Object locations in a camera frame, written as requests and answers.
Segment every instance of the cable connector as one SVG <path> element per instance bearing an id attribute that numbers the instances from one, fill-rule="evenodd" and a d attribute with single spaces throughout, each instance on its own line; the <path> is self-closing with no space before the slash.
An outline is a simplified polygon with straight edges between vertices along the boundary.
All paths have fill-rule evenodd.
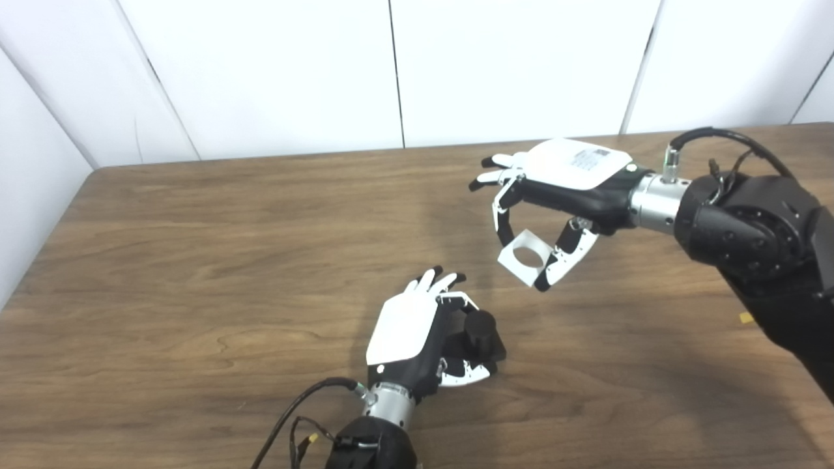
<path id="1" fill-rule="evenodd" d="M 376 404 L 377 396 L 373 392 L 369 391 L 368 388 L 360 382 L 356 383 L 353 393 L 357 395 L 367 407 Z"/>
<path id="2" fill-rule="evenodd" d="M 677 182 L 678 164 L 681 163 L 681 152 L 671 145 L 666 147 L 666 155 L 663 157 L 663 176 L 661 182 L 672 184 Z"/>

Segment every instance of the white wall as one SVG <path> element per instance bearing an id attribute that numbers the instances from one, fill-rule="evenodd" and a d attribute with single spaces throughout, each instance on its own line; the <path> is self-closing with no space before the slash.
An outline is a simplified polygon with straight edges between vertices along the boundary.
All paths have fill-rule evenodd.
<path id="1" fill-rule="evenodd" d="M 0 51 L 0 309 L 90 171 Z"/>
<path id="2" fill-rule="evenodd" d="M 115 0 L 0 0 L 0 43 L 93 165 L 197 158 Z"/>
<path id="3" fill-rule="evenodd" d="M 402 146 L 387 2 L 121 2 L 203 158 Z"/>
<path id="4" fill-rule="evenodd" d="M 788 124 L 832 51 L 832 0 L 665 0 L 628 132 Z"/>
<path id="5" fill-rule="evenodd" d="M 406 146 L 616 134 L 659 0 L 392 0 Z"/>
<path id="6" fill-rule="evenodd" d="M 793 119 L 794 124 L 808 122 L 834 122 L 834 65 L 831 62 Z"/>

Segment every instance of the yellow tag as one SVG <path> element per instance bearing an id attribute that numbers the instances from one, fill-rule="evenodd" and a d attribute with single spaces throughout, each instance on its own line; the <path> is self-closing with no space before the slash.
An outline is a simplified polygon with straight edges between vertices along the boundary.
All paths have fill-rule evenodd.
<path id="1" fill-rule="evenodd" d="M 751 322 L 756 322 L 756 320 L 753 319 L 753 315 L 748 313 L 747 311 L 739 314 L 738 319 L 741 320 L 742 324 L 750 324 Z"/>

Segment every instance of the white robotic hand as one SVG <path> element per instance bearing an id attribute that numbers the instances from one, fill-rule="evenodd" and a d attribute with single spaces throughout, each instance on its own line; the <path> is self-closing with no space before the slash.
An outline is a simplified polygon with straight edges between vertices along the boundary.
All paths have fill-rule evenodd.
<path id="1" fill-rule="evenodd" d="M 435 282 L 441 272 L 439 266 L 426 270 L 385 301 L 365 354 L 371 384 L 395 383 L 419 400 L 438 386 L 481 381 L 505 358 L 492 315 L 466 293 L 450 291 L 465 276 L 453 273 Z M 457 310 L 467 314 L 465 330 L 450 335 Z"/>
<path id="2" fill-rule="evenodd" d="M 498 261 L 528 286 L 544 291 L 558 282 L 588 253 L 599 234 L 628 227 L 629 193 L 646 170 L 631 156 L 599 145 L 552 139 L 529 152 L 497 154 L 482 162 L 500 169 L 478 176 L 470 190 L 501 185 L 492 204 L 495 231 L 504 249 Z M 514 236 L 510 207 L 522 200 L 575 215 L 554 245 L 525 229 Z M 541 258 L 529 267 L 515 256 L 526 248 Z"/>

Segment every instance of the wooden table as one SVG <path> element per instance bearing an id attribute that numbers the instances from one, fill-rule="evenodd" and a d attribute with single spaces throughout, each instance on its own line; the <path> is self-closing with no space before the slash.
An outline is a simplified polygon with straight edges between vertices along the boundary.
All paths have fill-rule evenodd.
<path id="1" fill-rule="evenodd" d="M 746 132 L 834 204 L 834 124 Z M 588 141 L 659 167 L 672 135 Z M 97 171 L 0 315 L 0 467 L 248 467 L 307 385 L 364 379 L 380 306 L 435 264 L 469 276 L 509 357 L 419 405 L 426 469 L 834 467 L 834 409 L 671 237 L 601 239 L 546 294 L 496 263 L 495 191 L 467 184 L 531 145 Z M 739 153 L 691 144 L 682 175 Z M 513 212 L 552 239 L 566 219 Z M 359 410 L 339 390 L 302 407 L 333 431 Z M 265 467 L 287 466 L 285 437 Z"/>

